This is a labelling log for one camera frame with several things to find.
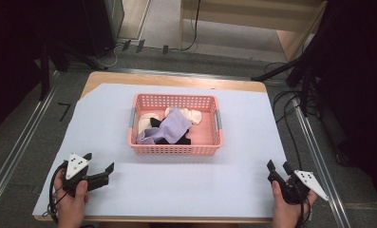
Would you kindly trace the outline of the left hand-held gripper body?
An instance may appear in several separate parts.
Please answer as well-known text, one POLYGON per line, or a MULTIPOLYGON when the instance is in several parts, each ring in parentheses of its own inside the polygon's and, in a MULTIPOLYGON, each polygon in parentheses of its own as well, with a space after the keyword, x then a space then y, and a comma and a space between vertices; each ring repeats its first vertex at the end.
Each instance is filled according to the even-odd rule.
POLYGON ((66 162, 66 172, 63 174, 63 189, 72 197, 80 181, 87 181, 87 192, 109 184, 109 175, 104 171, 92 176, 87 175, 90 161, 77 154, 71 154, 66 162))

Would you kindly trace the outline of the pink plastic basket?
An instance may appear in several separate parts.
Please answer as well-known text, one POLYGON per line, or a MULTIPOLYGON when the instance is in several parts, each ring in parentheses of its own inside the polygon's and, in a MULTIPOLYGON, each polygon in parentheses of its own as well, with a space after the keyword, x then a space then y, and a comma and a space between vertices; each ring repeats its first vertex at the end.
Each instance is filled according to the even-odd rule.
POLYGON ((213 155, 223 144, 217 98, 138 94, 127 141, 138 154, 213 155))

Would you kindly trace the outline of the white table mat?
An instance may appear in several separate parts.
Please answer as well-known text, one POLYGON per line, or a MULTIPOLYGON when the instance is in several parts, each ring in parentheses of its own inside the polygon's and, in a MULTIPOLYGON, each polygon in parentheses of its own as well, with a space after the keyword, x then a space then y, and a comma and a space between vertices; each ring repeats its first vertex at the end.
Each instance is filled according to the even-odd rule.
POLYGON ((90 194, 92 219, 265 219, 272 215, 268 162, 286 156, 265 92, 212 90, 223 143, 213 156, 138 155, 127 142, 138 93, 187 94, 187 87, 102 84, 76 104, 54 164, 93 155, 89 170, 115 166, 109 184, 90 194))

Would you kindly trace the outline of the dark cabinet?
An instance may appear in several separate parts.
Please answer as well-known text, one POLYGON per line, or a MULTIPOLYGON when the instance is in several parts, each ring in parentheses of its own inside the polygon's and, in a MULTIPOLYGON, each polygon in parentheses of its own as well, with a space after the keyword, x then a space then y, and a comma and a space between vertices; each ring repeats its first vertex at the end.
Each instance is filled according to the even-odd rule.
POLYGON ((83 0, 90 52, 100 56, 112 49, 123 24, 123 0, 83 0))

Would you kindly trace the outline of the wooden shelf unit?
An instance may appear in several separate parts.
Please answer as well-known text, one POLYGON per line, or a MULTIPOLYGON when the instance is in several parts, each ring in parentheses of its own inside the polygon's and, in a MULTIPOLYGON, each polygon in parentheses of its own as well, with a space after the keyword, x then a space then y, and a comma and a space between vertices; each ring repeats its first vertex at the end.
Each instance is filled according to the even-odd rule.
POLYGON ((195 19, 229 25, 274 29, 288 61, 300 52, 309 35, 318 31, 328 0, 180 0, 179 43, 183 21, 195 19))

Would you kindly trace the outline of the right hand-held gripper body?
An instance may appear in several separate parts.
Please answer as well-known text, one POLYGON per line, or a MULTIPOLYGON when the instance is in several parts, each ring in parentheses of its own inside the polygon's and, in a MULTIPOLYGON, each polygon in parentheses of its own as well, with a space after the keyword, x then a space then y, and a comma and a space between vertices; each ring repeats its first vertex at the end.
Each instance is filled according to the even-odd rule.
POLYGON ((304 203, 310 191, 325 201, 329 200, 329 196, 312 172, 294 170, 287 180, 283 180, 275 170, 272 170, 268 181, 279 183, 283 199, 288 204, 304 203))

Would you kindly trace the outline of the person's left hand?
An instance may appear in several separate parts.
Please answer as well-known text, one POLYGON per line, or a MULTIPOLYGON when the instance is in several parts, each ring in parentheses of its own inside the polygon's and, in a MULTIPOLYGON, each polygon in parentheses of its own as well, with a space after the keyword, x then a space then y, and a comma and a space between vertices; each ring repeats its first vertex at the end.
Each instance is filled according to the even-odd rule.
POLYGON ((54 181, 57 190, 57 228, 80 228, 85 218, 85 204, 89 200, 87 181, 81 180, 76 188, 75 196, 67 195, 63 189, 63 170, 60 170, 54 181))

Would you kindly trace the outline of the metal floor rail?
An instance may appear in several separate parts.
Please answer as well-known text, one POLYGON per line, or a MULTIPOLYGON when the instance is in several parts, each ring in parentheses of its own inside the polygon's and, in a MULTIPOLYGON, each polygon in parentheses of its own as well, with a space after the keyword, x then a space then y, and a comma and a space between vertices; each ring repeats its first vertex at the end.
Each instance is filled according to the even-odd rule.
POLYGON ((294 98, 292 103, 297 119, 300 123, 306 142, 308 144, 317 173, 320 177, 322 187, 328 195, 328 203, 330 205, 330 209, 332 211, 336 224, 338 228, 351 228, 344 203, 341 201, 340 195, 332 180, 330 171, 327 167, 326 162, 324 161, 317 140, 315 139, 315 136, 313 134, 310 121, 303 115, 299 106, 299 100, 297 98, 294 98))
POLYGON ((42 101, 37 86, 0 126, 0 200, 55 96, 62 72, 53 71, 49 79, 48 94, 42 101))

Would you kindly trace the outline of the black tripod stand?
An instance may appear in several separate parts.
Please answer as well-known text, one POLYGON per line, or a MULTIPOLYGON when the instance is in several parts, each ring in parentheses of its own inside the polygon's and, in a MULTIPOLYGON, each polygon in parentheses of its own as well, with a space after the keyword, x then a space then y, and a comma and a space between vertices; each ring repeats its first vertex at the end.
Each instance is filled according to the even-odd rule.
POLYGON ((333 17, 326 19, 311 39, 310 44, 299 57, 261 76, 252 77, 251 80, 255 82, 264 82, 265 80, 271 79, 272 77, 290 69, 292 72, 286 79, 286 85, 294 87, 297 86, 300 81, 303 81, 299 104, 303 115, 308 116, 307 99, 309 97, 313 70, 316 66, 317 59, 322 55, 324 40, 329 37, 333 23, 333 17))
POLYGON ((86 55, 83 55, 77 48, 68 45, 64 41, 53 39, 52 37, 48 36, 44 39, 40 48, 40 101, 43 101, 47 97, 50 90, 49 62, 52 62, 60 71, 67 71, 69 68, 69 63, 65 57, 66 52, 70 53, 92 69, 107 70, 107 66, 100 67, 86 55))

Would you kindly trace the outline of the wooden table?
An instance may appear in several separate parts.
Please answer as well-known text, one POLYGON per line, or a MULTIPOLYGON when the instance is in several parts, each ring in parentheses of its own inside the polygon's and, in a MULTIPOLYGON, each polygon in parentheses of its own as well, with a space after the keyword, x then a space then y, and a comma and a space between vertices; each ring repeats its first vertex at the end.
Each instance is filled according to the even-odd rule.
MULTIPOLYGON (((132 73, 114 73, 114 72, 93 72, 89 75, 83 93, 79 101, 88 92, 94 90, 102 84, 121 84, 131 86, 171 86, 171 87, 187 87, 189 93, 192 95, 212 95, 212 90, 237 90, 249 92, 265 92, 266 87, 259 82, 245 82, 245 81, 231 81, 231 80, 216 80, 216 79, 200 79, 195 77, 179 77, 179 76, 164 76, 153 74, 132 74, 132 73)), ((173 93, 150 93, 150 94, 173 94, 173 93)), ((138 154, 138 155, 183 155, 183 154, 138 154)), ((259 219, 219 219, 219 218, 105 218, 100 219, 97 217, 86 219, 92 221, 128 221, 128 222, 226 222, 226 223, 253 223, 253 222, 269 222, 269 218, 259 219)))

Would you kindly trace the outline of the cream sock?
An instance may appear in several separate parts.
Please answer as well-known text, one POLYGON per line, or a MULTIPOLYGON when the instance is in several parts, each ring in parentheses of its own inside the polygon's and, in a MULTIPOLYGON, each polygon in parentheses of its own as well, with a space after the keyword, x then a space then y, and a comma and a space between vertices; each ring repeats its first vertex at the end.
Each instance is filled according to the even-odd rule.
POLYGON ((138 133, 141 134, 145 129, 158 127, 159 125, 160 120, 156 113, 143 114, 138 121, 138 133))
POLYGON ((169 106, 164 111, 165 117, 167 117, 168 114, 170 114, 175 108, 179 110, 182 116, 185 117, 192 124, 199 124, 202 121, 202 113, 200 111, 195 109, 188 109, 186 107, 169 106))

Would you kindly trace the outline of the person's right hand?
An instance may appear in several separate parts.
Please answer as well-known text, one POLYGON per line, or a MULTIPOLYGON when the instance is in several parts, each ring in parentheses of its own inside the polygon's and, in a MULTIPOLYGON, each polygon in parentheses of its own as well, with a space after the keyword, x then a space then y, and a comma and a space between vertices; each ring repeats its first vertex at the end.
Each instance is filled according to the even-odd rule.
POLYGON ((276 180, 272 183, 272 189, 274 199, 272 228, 296 228, 300 218, 306 217, 318 198, 314 192, 310 191, 303 205, 288 204, 284 201, 280 185, 276 180))

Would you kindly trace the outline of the black sock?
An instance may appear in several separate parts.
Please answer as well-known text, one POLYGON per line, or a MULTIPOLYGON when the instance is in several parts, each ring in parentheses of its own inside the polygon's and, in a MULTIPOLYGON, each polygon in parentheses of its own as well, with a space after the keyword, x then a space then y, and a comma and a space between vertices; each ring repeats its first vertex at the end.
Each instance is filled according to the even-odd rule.
POLYGON ((186 132, 191 127, 191 123, 186 119, 165 118, 162 122, 156 118, 151 118, 149 136, 154 143, 176 144, 185 137, 186 132))

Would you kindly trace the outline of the purple sock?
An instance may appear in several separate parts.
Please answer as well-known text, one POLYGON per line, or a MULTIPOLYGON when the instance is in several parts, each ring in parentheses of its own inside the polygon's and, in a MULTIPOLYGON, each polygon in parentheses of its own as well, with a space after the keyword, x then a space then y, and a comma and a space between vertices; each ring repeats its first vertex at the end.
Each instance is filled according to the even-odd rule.
POLYGON ((137 144, 155 144, 163 138, 164 134, 158 127, 144 129, 137 136, 137 144))
POLYGON ((179 110, 175 108, 163 119, 160 129, 163 131, 164 139, 170 144, 175 144, 186 134, 191 125, 191 122, 183 117, 179 110))

